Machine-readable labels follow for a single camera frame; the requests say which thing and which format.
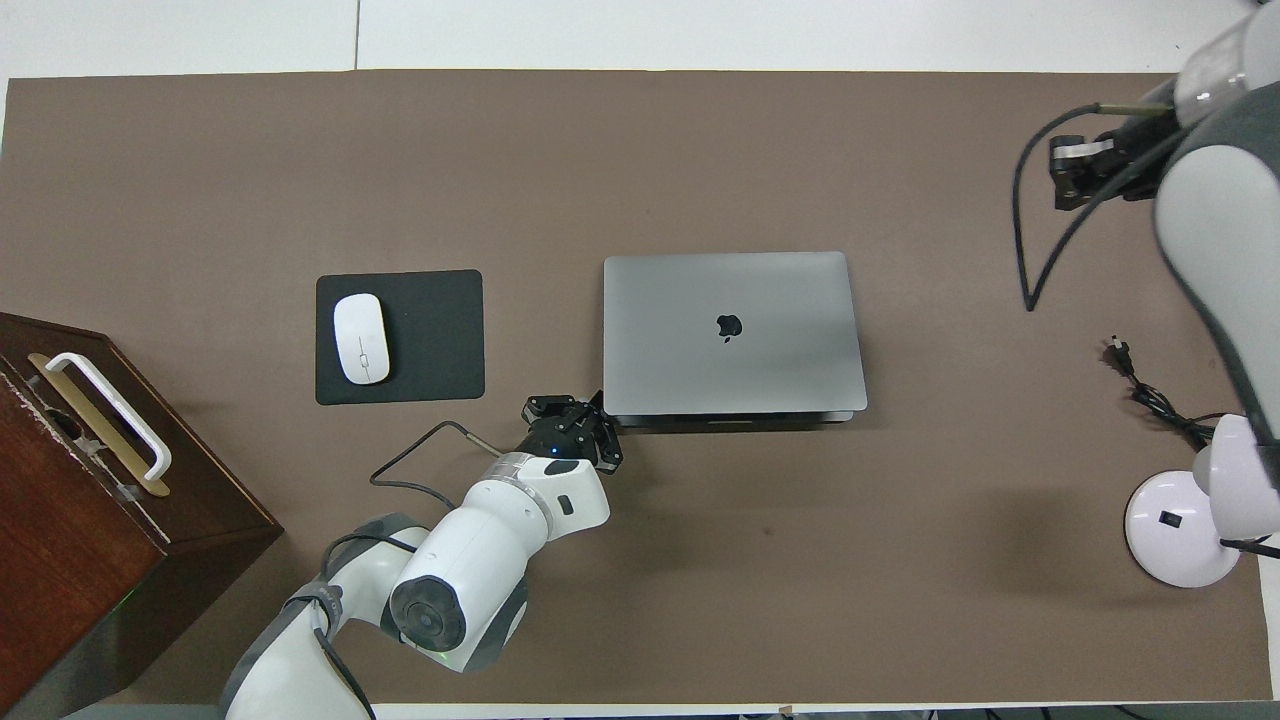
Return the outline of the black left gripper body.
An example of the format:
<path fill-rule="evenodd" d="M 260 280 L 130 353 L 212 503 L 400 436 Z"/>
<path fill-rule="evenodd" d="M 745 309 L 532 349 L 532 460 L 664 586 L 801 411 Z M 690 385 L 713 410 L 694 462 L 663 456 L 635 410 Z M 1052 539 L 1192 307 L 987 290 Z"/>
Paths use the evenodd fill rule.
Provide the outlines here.
<path fill-rule="evenodd" d="M 518 451 L 539 457 L 585 459 L 594 464 L 595 447 L 589 430 L 589 404 L 576 404 L 563 416 L 526 421 L 527 434 L 518 443 Z"/>

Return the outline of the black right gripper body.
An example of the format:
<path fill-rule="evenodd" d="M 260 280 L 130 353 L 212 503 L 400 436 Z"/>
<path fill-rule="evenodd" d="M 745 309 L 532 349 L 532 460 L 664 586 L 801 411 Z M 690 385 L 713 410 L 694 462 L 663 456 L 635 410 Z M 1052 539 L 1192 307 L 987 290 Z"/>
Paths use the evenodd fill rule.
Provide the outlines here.
<path fill-rule="evenodd" d="M 1116 129 L 1100 135 L 1094 140 L 1096 142 L 1111 140 L 1112 146 L 1091 158 L 1084 174 L 1084 196 L 1089 199 L 1097 196 L 1108 181 L 1171 136 L 1171 119 L 1126 119 Z M 1130 179 L 1120 190 L 1114 191 L 1112 197 L 1119 195 L 1124 200 L 1153 199 L 1161 167 L 1169 155 L 1169 150 L 1158 155 L 1152 165 L 1135 179 Z"/>

